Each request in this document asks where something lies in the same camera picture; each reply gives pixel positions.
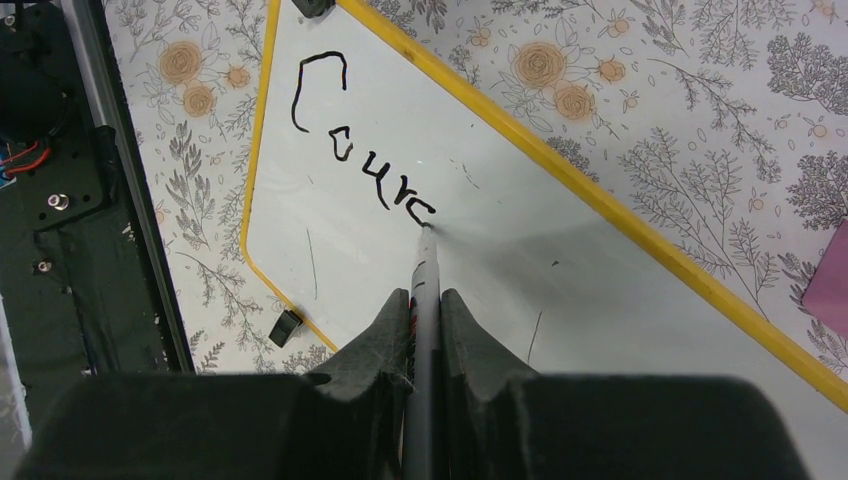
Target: floral tablecloth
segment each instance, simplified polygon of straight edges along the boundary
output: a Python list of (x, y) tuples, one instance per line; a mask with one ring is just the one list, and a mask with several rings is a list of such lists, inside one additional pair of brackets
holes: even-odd
[[(848, 379), (799, 298), (848, 214), (835, 0), (368, 0)], [(267, 6), (105, 0), (200, 371), (303, 371), (238, 248)]]

